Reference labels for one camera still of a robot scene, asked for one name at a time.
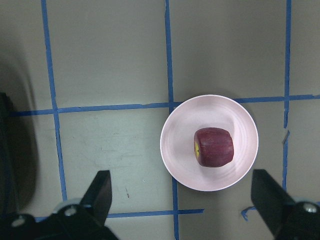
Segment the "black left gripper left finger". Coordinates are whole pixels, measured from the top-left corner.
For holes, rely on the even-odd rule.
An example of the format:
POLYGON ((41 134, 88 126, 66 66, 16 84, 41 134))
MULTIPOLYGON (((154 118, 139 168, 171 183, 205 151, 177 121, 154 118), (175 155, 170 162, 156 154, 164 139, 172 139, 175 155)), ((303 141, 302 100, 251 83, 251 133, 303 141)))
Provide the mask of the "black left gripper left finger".
POLYGON ((109 170, 97 172, 84 196, 80 200, 99 224, 104 225, 112 205, 112 181, 109 170))

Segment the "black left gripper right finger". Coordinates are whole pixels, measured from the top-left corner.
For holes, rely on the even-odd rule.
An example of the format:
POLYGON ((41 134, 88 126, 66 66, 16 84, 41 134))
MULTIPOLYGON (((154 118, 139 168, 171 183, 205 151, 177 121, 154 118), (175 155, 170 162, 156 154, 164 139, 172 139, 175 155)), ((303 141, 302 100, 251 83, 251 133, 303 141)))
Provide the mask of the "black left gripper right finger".
POLYGON ((281 231, 295 206, 292 197, 265 169, 253 171, 251 201, 274 237, 281 231))

